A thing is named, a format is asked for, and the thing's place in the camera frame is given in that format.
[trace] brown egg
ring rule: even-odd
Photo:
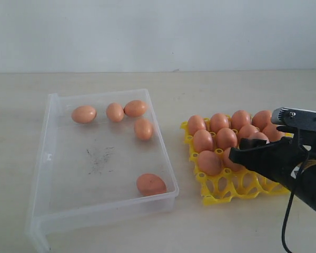
[[[92,122],[96,118],[96,116],[97,116],[96,109],[90,105],[83,105],[83,106],[77,107],[72,112],[73,121],[77,123],[82,123],[82,124]]]
[[[133,100],[126,104],[124,113],[132,118],[142,116],[147,109],[147,104],[142,100]]]
[[[133,130],[138,139],[147,141],[153,135],[153,124],[148,119],[138,119]]]
[[[238,131],[244,126],[251,123],[251,116],[245,110],[238,110],[234,112],[231,118],[231,129],[237,129]]]
[[[222,163],[220,157],[209,150],[202,151],[198,155],[197,164],[199,170],[208,176],[215,176],[220,174],[222,170]]]
[[[232,129],[222,128],[215,136],[216,147],[225,150],[238,145],[238,139]]]
[[[204,121],[204,118],[199,115],[191,116],[189,121],[187,122],[187,128],[189,129],[189,135],[194,135],[196,131],[200,129],[206,130],[206,123]]]
[[[252,118],[252,124],[262,131],[268,124],[271,123],[272,112],[270,110],[263,110],[258,112]]]
[[[124,118],[124,110],[123,107],[118,103],[111,103],[106,108],[106,116],[112,122],[120,122]]]
[[[284,133],[277,130],[276,127],[277,125],[268,124],[262,131],[271,142],[278,141],[284,136]]]
[[[248,136],[248,139],[259,139],[259,140],[265,140],[267,143],[269,143],[268,137],[261,132],[252,133],[250,136]]]
[[[166,193],[166,184],[155,174],[142,174],[137,178],[137,189],[143,196],[152,196]]]
[[[232,171],[235,171],[235,172],[242,170],[244,166],[242,166],[241,164],[234,163],[229,159],[230,152],[231,152],[231,148],[225,149],[225,151],[223,151],[223,154],[222,154],[223,165],[226,168],[230,168]]]
[[[198,130],[193,136],[194,151],[200,153],[204,150],[214,150],[212,135],[205,129]]]
[[[227,116],[223,113],[216,113],[210,119],[210,130],[217,133],[222,128],[229,128],[230,122]]]
[[[257,133],[258,129],[253,125],[244,125],[238,132],[238,142],[241,138],[248,138],[252,133]]]

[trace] wire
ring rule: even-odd
[[[300,177],[300,175],[301,175],[301,173],[303,171],[303,168],[305,167],[308,159],[309,159],[309,152],[306,150],[305,159],[302,162],[302,164],[301,164],[301,166],[299,168],[299,171],[297,172],[295,183],[294,183],[294,187],[293,187],[293,189],[292,189],[292,191],[290,193],[287,209],[285,211],[285,215],[284,215],[284,219],[283,219],[281,240],[282,240],[283,248],[284,248],[284,250],[287,253],[293,253],[293,252],[290,251],[290,249],[288,248],[287,244],[285,243],[285,229],[287,228],[287,222],[288,222],[288,218],[289,218],[289,213],[290,213],[291,205],[293,203],[295,191],[296,191],[296,188],[297,188],[297,185],[298,185],[298,179],[299,179],[299,177]]]

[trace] yellow egg tray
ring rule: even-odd
[[[204,118],[209,129],[209,118]],[[209,206],[217,203],[231,202],[232,198],[253,199],[260,193],[268,195],[280,195],[289,191],[279,183],[273,182],[260,174],[247,170],[246,168],[234,172],[230,168],[222,168],[222,171],[217,176],[208,176],[200,171],[197,164],[198,153],[194,152],[193,137],[189,135],[187,121],[180,126],[185,130],[184,143],[189,145],[189,160],[194,162],[193,173],[196,180],[201,185],[202,203],[204,206]],[[222,149],[214,151],[219,156],[222,155]]]

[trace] clear plastic box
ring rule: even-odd
[[[112,123],[106,107],[135,99],[148,104],[143,115],[154,124],[148,142],[137,140],[135,119]],[[97,109],[90,124],[77,124],[72,111],[89,104]],[[136,187],[143,173],[160,176],[167,193],[142,197]],[[39,253],[51,251],[52,232],[104,225],[170,211],[179,194],[177,182],[146,89],[60,97],[48,96],[35,166],[26,233]]]

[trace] table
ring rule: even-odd
[[[0,74],[0,252],[35,252],[24,226],[47,95],[137,88],[150,92],[179,183],[174,210],[51,234],[52,252],[284,252],[280,236],[289,196],[203,207],[179,126],[193,114],[238,109],[316,111],[316,70]],[[316,213],[299,199],[293,203],[287,242],[294,252],[316,252]]]

